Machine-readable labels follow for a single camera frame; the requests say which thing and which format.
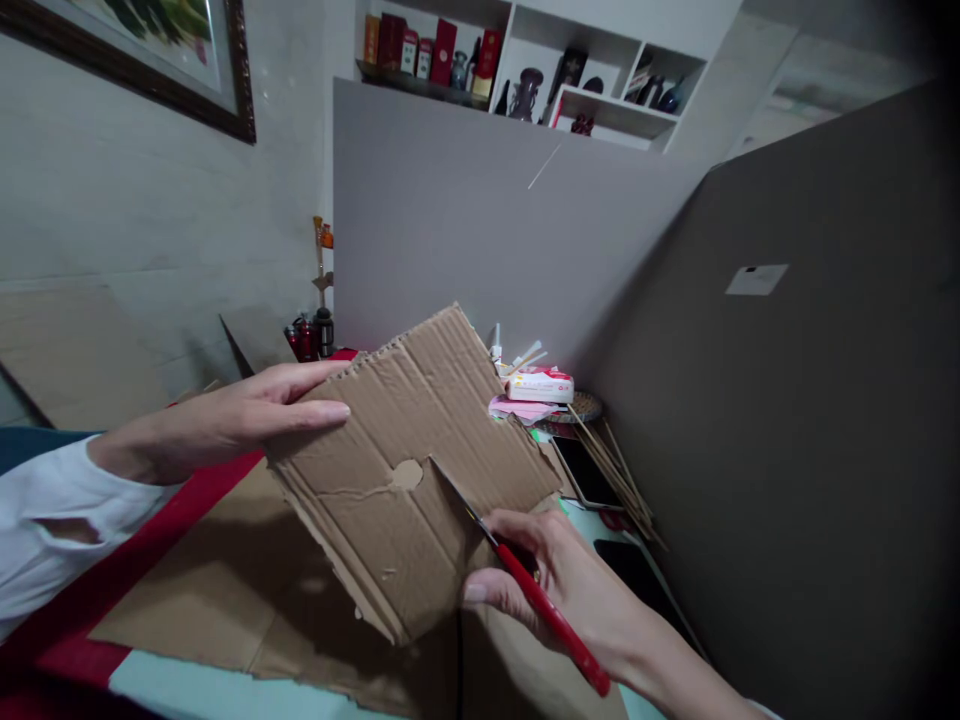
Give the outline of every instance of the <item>white label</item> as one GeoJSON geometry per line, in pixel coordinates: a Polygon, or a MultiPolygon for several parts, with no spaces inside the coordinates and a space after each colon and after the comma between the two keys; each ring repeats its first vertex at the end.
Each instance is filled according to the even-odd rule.
{"type": "Polygon", "coordinates": [[[789,265],[749,265],[737,270],[727,295],[769,295],[789,265]]]}

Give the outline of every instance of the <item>left hand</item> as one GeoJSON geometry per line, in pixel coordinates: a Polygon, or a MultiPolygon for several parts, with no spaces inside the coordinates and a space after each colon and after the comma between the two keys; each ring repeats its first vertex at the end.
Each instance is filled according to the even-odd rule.
{"type": "Polygon", "coordinates": [[[231,460],[276,435],[343,425],[350,416],[343,403],[296,401],[349,365],[276,365],[100,435],[87,445],[87,453],[99,467],[128,480],[184,482],[194,470],[231,460]]]}

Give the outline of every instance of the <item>shelf compartment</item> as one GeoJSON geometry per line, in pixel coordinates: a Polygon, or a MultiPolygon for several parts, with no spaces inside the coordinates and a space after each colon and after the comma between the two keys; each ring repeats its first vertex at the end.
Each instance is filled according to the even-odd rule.
{"type": "Polygon", "coordinates": [[[429,80],[421,80],[413,75],[407,75],[399,70],[385,70],[372,63],[357,60],[357,68],[363,77],[363,82],[369,85],[379,85],[381,87],[393,88],[403,92],[419,95],[420,97],[440,100],[454,105],[473,108],[486,112],[487,98],[482,95],[474,95],[466,90],[456,90],[451,87],[437,85],[429,80]]]}
{"type": "Polygon", "coordinates": [[[650,76],[663,75],[664,77],[664,93],[673,88],[681,77],[683,78],[683,100],[674,113],[674,115],[680,117],[687,103],[690,102],[697,83],[700,82],[700,76],[707,67],[706,60],[650,44],[644,47],[644,52],[653,56],[653,62],[650,64],[650,76]]]}
{"type": "MultiPolygon", "coordinates": [[[[605,128],[643,141],[652,141],[664,133],[672,132],[679,120],[676,115],[668,115],[658,110],[615,100],[569,85],[563,86],[554,101],[550,127],[568,129],[565,124],[561,125],[561,118],[573,119],[580,114],[586,115],[587,118],[592,117],[594,128],[605,128]]],[[[644,142],[639,146],[646,147],[648,144],[649,142],[644,142]]]]}
{"type": "MultiPolygon", "coordinates": [[[[383,13],[398,15],[407,21],[407,27],[421,38],[437,38],[437,20],[443,18],[457,26],[457,41],[454,52],[462,52],[469,59],[474,43],[483,38],[484,30],[499,30],[505,34],[512,12],[511,4],[501,0],[372,0],[367,9],[371,15],[382,17],[383,13]]],[[[356,57],[363,57],[363,39],[357,48],[356,57]]]]}
{"type": "Polygon", "coordinates": [[[520,73],[533,67],[543,73],[543,84],[533,106],[533,119],[544,115],[560,58],[568,48],[587,53],[587,62],[580,78],[582,85],[593,77],[603,81],[603,95],[619,97],[630,73],[631,64],[640,48],[640,40],[616,35],[572,20],[549,15],[522,5],[514,11],[508,46],[500,61],[499,82],[494,94],[499,98],[503,84],[511,84],[509,100],[513,101],[520,73]]]}

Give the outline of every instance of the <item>white shirt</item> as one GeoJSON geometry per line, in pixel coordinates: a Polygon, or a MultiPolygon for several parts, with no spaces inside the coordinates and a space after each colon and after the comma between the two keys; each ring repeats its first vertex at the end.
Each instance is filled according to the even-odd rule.
{"type": "Polygon", "coordinates": [[[87,455],[92,439],[38,455],[0,476],[0,642],[128,540],[182,487],[108,473],[87,455]],[[99,542],[56,538],[35,522],[48,518],[84,519],[99,542]]]}

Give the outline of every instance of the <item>red knife handle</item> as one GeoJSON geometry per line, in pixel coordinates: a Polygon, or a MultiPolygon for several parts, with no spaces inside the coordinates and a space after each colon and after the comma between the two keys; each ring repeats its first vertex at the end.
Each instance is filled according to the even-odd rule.
{"type": "Polygon", "coordinates": [[[533,606],[537,614],[550,626],[554,635],[563,643],[570,658],[583,677],[586,678],[586,681],[593,686],[600,697],[606,697],[607,693],[610,692],[610,676],[600,667],[600,663],[597,662],[593,653],[583,644],[583,640],[570,627],[570,623],[557,609],[557,606],[547,597],[547,593],[537,584],[533,576],[517,560],[517,556],[504,543],[497,545],[497,556],[520,585],[527,602],[533,606]]]}

